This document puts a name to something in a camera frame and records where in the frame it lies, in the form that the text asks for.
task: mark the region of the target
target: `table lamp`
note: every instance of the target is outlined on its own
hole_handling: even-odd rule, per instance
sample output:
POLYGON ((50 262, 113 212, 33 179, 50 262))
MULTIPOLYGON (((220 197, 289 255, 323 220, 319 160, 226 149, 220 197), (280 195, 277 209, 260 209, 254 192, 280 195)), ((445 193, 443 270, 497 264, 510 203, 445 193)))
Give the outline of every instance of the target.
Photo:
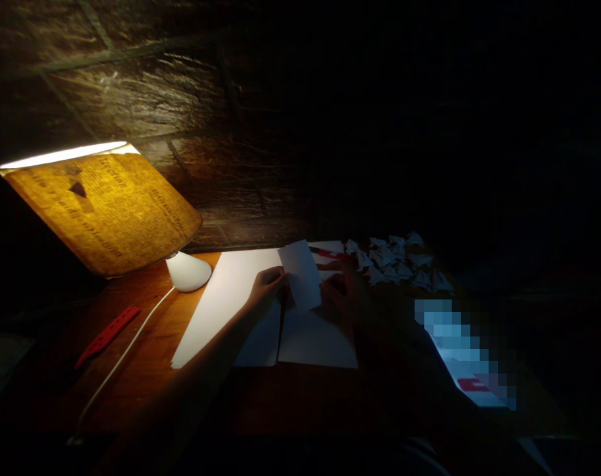
POLYGON ((166 260, 182 292, 210 265, 181 253, 201 215, 130 144, 110 142, 0 165, 0 174, 86 267, 114 278, 166 260))

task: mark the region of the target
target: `white lamp base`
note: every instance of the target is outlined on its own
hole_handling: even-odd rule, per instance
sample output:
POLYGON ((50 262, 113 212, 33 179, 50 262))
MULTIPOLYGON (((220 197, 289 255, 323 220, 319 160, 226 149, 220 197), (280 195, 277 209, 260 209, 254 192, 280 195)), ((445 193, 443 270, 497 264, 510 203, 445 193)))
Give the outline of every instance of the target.
POLYGON ((199 258, 177 251, 166 258, 173 286, 181 292, 190 292, 203 286, 212 275, 212 267, 199 258))

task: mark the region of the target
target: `pixelated screen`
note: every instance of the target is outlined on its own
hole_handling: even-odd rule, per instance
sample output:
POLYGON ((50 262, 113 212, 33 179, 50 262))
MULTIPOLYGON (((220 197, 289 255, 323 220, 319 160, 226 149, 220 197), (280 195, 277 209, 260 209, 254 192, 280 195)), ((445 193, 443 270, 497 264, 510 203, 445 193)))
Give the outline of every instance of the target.
POLYGON ((516 410, 516 386, 492 359, 497 349, 486 348, 497 339, 483 334, 483 327, 470 325, 469 313, 457 310, 451 299, 416 299, 415 320, 432 337, 454 383, 479 407, 516 410))

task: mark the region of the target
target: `red ruler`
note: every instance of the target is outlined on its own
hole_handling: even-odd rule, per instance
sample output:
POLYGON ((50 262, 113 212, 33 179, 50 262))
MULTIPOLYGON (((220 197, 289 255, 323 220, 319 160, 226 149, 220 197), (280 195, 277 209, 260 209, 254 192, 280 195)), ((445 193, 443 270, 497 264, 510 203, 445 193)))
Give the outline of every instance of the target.
POLYGON ((126 324, 132 321, 133 318, 140 312, 140 308, 129 306, 123 313, 119 314, 119 316, 117 316, 115 320, 111 322, 111 324, 109 324, 108 327, 103 330, 98 337, 95 338, 91 345, 87 347, 87 349, 84 351, 84 354, 82 354, 82 357, 80 357, 75 364, 75 369, 78 370, 82 365, 84 365, 88 358, 93 357, 98 352, 102 352, 102 350, 104 350, 112 342, 115 336, 119 334, 124 327, 126 327, 126 324))

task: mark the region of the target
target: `hand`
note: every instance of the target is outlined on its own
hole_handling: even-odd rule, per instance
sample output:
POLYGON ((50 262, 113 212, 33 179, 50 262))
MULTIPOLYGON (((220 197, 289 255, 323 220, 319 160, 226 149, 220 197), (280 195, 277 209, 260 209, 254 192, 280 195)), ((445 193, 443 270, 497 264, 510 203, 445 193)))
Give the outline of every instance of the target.
POLYGON ((350 263, 331 261, 329 264, 318 264, 318 269, 342 271, 342 274, 334 274, 323 282, 320 288, 345 318, 363 329, 382 324, 366 282, 350 263))
POLYGON ((287 284, 287 275, 282 266, 263 270, 256 275, 252 292, 243 306, 243 310, 252 315, 256 323, 269 312, 276 294, 287 284))

